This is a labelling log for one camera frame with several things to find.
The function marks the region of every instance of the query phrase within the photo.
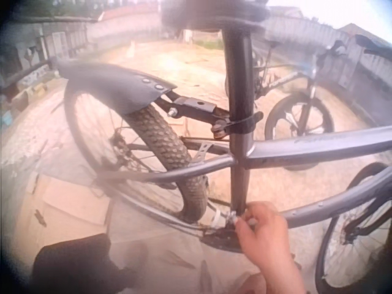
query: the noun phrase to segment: handlebar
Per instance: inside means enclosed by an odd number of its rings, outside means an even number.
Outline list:
[[[355,35],[356,44],[363,47],[365,54],[376,55],[392,61],[392,46],[378,43],[363,35]]]
[[[323,54],[320,54],[317,56],[316,65],[318,67],[323,67],[325,59],[328,55],[331,55],[334,57],[345,55],[345,53],[339,52],[339,49],[341,47],[344,47],[345,49],[347,49],[347,47],[345,46],[345,44],[342,40],[336,40],[331,48],[327,49]]]

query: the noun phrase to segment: black mudguard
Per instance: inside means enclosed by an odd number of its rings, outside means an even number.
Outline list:
[[[138,111],[177,88],[147,73],[114,64],[58,63],[58,69],[69,80],[67,88],[88,92],[123,115]]]

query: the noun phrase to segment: roof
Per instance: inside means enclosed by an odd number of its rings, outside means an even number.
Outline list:
[[[294,14],[298,14],[300,17],[303,17],[301,9],[295,6],[268,6],[268,7],[273,15],[294,16]]]
[[[93,23],[96,20],[86,17],[13,17],[17,23]]]
[[[125,17],[144,13],[158,12],[158,3],[142,3],[131,6],[122,6],[102,12],[98,21],[111,20],[112,18]]]
[[[369,39],[375,40],[383,45],[389,45],[389,43],[386,40],[381,39],[380,37],[377,37],[376,35],[373,35],[371,32],[368,32],[367,30],[357,26],[354,23],[349,23],[348,25],[340,28],[339,30],[346,32],[350,36],[354,36],[357,34],[364,35],[365,37],[368,37]]]

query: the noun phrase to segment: bicycle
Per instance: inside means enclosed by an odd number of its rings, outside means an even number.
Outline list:
[[[307,87],[305,91],[296,91],[291,93],[289,96],[283,98],[279,101],[270,111],[266,123],[265,123],[265,140],[275,140],[277,138],[276,129],[278,122],[283,119],[290,125],[291,137],[300,137],[313,134],[324,134],[334,132],[334,122],[331,113],[322,103],[322,101],[315,96],[317,88],[317,76],[319,71],[323,69],[325,64],[325,59],[328,56],[339,57],[344,55],[343,52],[339,51],[345,45],[341,40],[335,41],[333,46],[327,48],[322,54],[313,54],[312,56],[312,66],[310,69],[304,68],[303,66],[297,66],[293,64],[278,64],[276,66],[269,66],[270,59],[272,56],[272,50],[281,43],[276,40],[265,40],[269,44],[269,50],[266,57],[265,64],[263,64],[263,59],[258,56],[256,52],[252,52],[252,57],[254,60],[254,89],[255,89],[255,100],[260,97],[266,96],[270,91],[281,87],[286,83],[291,81],[306,78]],[[280,79],[273,82],[268,82],[264,86],[268,74],[268,70],[277,67],[294,67],[299,70],[294,71]],[[228,80],[225,79],[225,92],[228,95]],[[319,118],[321,118],[321,123],[317,126],[310,127],[309,117],[311,116],[311,111],[317,113]],[[315,167],[317,164],[309,165],[293,165],[290,167],[284,167],[290,171],[307,170]]]
[[[388,166],[365,166],[347,189],[377,175]],[[392,278],[392,190],[378,194],[370,204],[334,216],[317,257],[315,284],[319,294],[388,293]],[[348,255],[348,262],[342,260]],[[332,260],[337,266],[327,265]]]
[[[177,28],[222,30],[229,110],[180,96],[173,91],[175,85],[136,70],[109,64],[59,64],[60,74],[69,79],[64,109],[71,133],[107,195],[121,196],[144,213],[179,230],[188,233],[193,230],[209,246],[240,252],[233,221],[246,209],[251,169],[314,164],[392,149],[392,126],[254,141],[253,131],[262,114],[254,113],[253,108],[251,31],[261,28],[260,22],[268,11],[263,4],[237,0],[194,0],[180,4],[183,6],[163,9],[164,22]],[[99,133],[100,140],[107,136],[99,146],[85,139],[81,132],[75,113],[81,94],[93,98],[85,101],[96,103],[89,110],[94,107],[94,113],[99,111],[98,119],[88,126],[90,135]],[[211,124],[214,139],[179,138],[151,105],[153,102],[172,118],[185,116]],[[92,113],[85,118],[92,119]],[[110,121],[114,129],[108,131]],[[188,150],[197,154],[191,158]],[[206,153],[217,156],[205,159]],[[204,176],[228,167],[231,202],[230,211],[224,213],[208,201]],[[149,190],[149,198],[142,195],[140,191],[145,191],[146,183],[154,184],[154,191],[161,189],[161,194]],[[392,168],[388,167],[360,186],[281,213],[290,228],[313,224],[362,205],[391,186]],[[174,190],[181,196],[171,197]],[[198,224],[207,206],[215,216],[210,225]],[[225,225],[218,226],[219,221]]]

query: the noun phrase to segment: hand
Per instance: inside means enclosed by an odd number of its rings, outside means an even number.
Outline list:
[[[254,231],[247,223],[252,218],[257,221]],[[260,268],[273,292],[305,293],[290,253],[287,221],[272,203],[250,203],[235,226],[245,256]]]

